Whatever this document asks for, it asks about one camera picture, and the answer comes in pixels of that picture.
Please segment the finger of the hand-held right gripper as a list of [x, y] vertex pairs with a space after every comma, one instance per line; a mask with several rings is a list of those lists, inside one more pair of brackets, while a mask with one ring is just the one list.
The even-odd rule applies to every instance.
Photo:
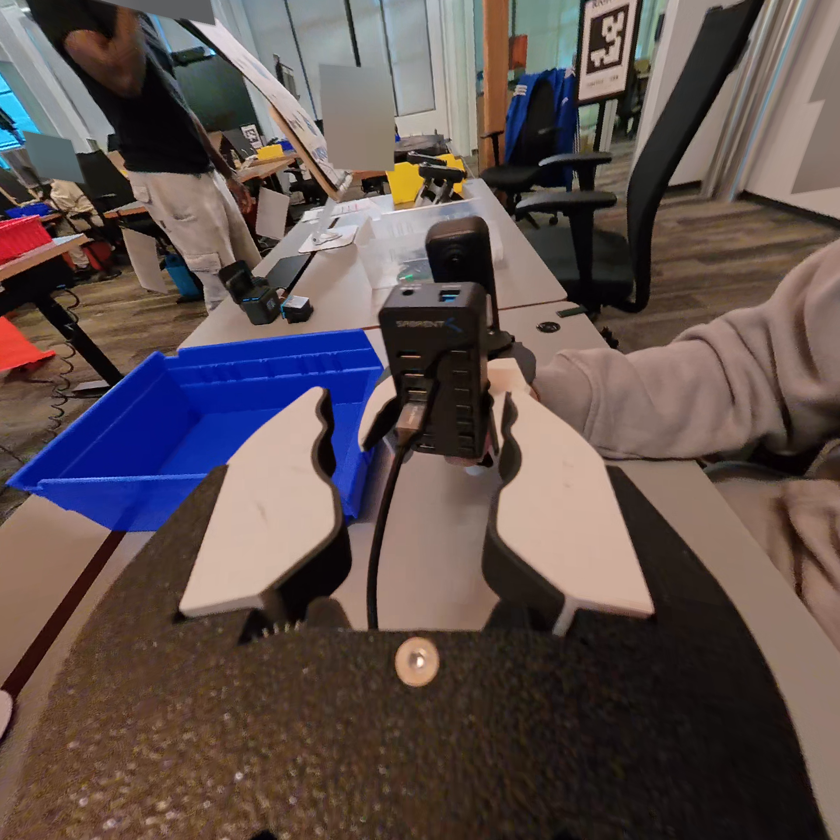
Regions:
[[487, 364], [489, 394], [494, 403], [504, 403], [510, 395], [526, 396], [535, 401], [538, 395], [526, 381], [519, 363], [512, 358], [490, 360]]
[[394, 380], [378, 381], [360, 420], [360, 451], [371, 451], [393, 430], [401, 409]]

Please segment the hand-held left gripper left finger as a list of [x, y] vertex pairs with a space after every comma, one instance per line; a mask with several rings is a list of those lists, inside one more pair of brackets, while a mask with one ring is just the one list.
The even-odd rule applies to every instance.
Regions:
[[312, 387], [226, 464], [179, 610], [189, 618], [257, 610], [296, 621], [348, 577], [352, 552], [333, 483], [333, 409]]

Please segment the black USB hub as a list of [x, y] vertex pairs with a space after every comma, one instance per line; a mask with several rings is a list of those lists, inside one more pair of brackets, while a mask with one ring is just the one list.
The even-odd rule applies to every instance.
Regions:
[[487, 293], [474, 282], [395, 286], [379, 313], [399, 405], [417, 452], [482, 459], [490, 412]]

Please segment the blue plastic bin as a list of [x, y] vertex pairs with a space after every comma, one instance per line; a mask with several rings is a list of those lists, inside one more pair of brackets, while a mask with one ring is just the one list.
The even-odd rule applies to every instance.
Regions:
[[333, 482], [359, 517], [372, 453], [357, 441], [383, 365], [361, 330], [152, 353], [8, 481], [112, 531], [155, 531], [265, 422], [331, 395]]

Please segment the person's right forearm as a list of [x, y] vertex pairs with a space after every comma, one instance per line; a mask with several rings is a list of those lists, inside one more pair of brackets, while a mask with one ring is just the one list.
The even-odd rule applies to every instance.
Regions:
[[608, 458], [822, 448], [838, 439], [839, 244], [810, 255], [759, 306], [653, 349], [563, 350], [534, 386]]

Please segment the grey desk with wooden edge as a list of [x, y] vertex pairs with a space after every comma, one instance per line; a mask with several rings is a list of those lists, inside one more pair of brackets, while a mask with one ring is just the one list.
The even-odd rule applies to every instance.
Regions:
[[[564, 289], [489, 186], [471, 179], [465, 184], [465, 193], [478, 201], [479, 210], [500, 237], [503, 260], [495, 268], [499, 311], [565, 300]], [[371, 288], [356, 245], [316, 254], [294, 291], [313, 305], [313, 314], [306, 322], [289, 324], [279, 318], [268, 325], [254, 325], [231, 300], [226, 300], [198, 324], [180, 350], [301, 333], [373, 329], [387, 297], [387, 290]]]

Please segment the white board stand base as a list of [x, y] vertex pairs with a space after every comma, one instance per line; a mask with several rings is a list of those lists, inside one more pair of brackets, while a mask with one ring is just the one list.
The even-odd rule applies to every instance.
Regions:
[[309, 232], [298, 248], [300, 255], [339, 249], [354, 243], [359, 225], [338, 225], [340, 217], [335, 213], [338, 206], [339, 203], [329, 198], [307, 221]]

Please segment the black battery charger case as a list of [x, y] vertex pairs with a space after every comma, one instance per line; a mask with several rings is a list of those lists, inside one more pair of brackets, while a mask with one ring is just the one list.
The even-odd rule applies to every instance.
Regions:
[[251, 324], [266, 326], [278, 320], [281, 312], [277, 291], [266, 279], [255, 277], [244, 261], [222, 268], [218, 276]]

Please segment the blue jacket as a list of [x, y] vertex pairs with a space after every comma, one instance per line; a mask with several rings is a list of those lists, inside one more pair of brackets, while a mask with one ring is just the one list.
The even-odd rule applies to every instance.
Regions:
[[505, 165], [535, 166], [574, 151], [578, 108], [575, 76], [557, 68], [520, 77], [508, 105]]

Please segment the white paper sheet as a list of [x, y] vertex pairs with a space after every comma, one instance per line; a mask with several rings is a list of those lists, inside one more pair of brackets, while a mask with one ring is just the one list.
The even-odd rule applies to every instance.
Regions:
[[289, 206], [289, 195], [262, 186], [257, 202], [256, 234], [261, 238], [282, 240], [287, 230]]
[[146, 291], [167, 294], [155, 239], [130, 227], [122, 228], [122, 239], [140, 286]]

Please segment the printed instruction sheet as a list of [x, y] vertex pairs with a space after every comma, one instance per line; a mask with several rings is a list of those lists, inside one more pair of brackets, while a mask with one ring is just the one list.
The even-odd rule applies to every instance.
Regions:
[[212, 24], [185, 20], [215, 51], [226, 58], [268, 101], [276, 111], [281, 131], [300, 156], [320, 166], [330, 168], [326, 140], [308, 112], [288, 89], [276, 79], [246, 47], [241, 45], [218, 20]]

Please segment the marker code sign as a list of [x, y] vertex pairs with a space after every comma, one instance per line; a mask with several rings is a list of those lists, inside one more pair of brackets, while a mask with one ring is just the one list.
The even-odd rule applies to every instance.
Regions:
[[627, 92], [634, 64], [641, 1], [582, 1], [575, 54], [574, 100], [578, 108], [596, 105], [593, 151], [613, 134], [607, 103]]

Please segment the orange floor object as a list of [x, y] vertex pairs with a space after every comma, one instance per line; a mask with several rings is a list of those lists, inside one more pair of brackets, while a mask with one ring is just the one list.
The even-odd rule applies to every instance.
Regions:
[[1, 317], [1, 373], [31, 370], [55, 359], [53, 350], [40, 350], [6, 318]]

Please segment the wooden side table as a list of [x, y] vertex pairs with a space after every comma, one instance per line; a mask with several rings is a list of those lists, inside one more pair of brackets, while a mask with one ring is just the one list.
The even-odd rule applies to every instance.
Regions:
[[96, 373], [96, 380], [69, 391], [72, 398], [100, 397], [123, 378], [71, 313], [54, 298], [55, 293], [73, 284], [72, 265], [65, 261], [65, 254], [88, 240], [85, 234], [54, 238], [1, 266], [1, 314], [6, 316], [24, 305], [33, 305]]

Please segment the wooden post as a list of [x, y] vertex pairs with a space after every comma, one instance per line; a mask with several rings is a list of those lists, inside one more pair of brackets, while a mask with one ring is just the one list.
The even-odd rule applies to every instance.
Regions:
[[499, 158], [505, 148], [505, 128], [508, 110], [509, 71], [509, 1], [483, 1], [481, 44], [483, 55], [483, 130], [480, 142], [481, 169], [497, 163], [494, 142]]

